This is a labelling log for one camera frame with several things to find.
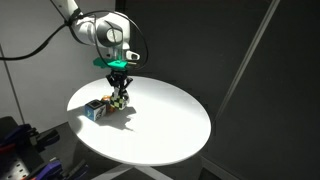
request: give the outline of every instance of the white round table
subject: white round table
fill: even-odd
[[[202,105],[168,83],[130,77],[128,106],[95,122],[84,115],[84,105],[111,95],[113,87],[104,78],[80,88],[67,107],[72,131],[93,151],[128,165],[162,166],[196,154],[211,132]]]

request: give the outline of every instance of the white robot link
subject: white robot link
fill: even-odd
[[[79,43],[96,46],[100,58],[96,59],[94,64],[101,68],[111,68],[111,73],[106,76],[110,85],[114,87],[110,105],[123,110],[129,103],[126,88],[132,82],[132,78],[127,76],[126,67],[135,65],[132,61],[140,59],[139,54],[130,51],[130,22],[127,16],[109,12],[97,18],[94,13],[83,14],[74,0],[51,0],[51,2],[69,24],[73,37]],[[107,59],[102,57],[99,47],[107,48]]]

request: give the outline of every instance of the green gripper part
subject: green gripper part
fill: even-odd
[[[124,60],[112,60],[112,59],[108,59],[107,64],[105,64],[103,62],[103,60],[101,58],[96,58],[95,60],[93,60],[93,64],[95,66],[99,66],[100,68],[104,69],[104,68],[111,68],[111,69],[116,69],[116,70],[125,70],[126,66],[128,64],[127,61]]]

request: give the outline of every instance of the table leg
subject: table leg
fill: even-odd
[[[111,180],[121,174],[125,173],[126,171],[132,169],[134,166],[128,164],[121,164],[95,178],[93,180]]]
[[[149,166],[133,166],[128,164],[121,164],[95,178],[93,180],[111,180],[117,176],[120,176],[121,174],[125,173],[126,171],[136,168],[137,170],[143,172],[144,174],[152,177],[155,180],[173,180],[172,178],[162,174],[161,172],[153,169]]]
[[[144,174],[154,178],[155,180],[173,180],[168,176],[162,174],[161,172],[153,169],[152,167],[148,166],[135,166],[136,169],[143,172]]]

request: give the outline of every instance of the dark backdrop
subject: dark backdrop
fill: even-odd
[[[130,0],[149,63],[214,120],[271,0]],[[203,153],[245,179],[320,179],[319,3],[282,0]],[[133,40],[143,51],[139,37]]]

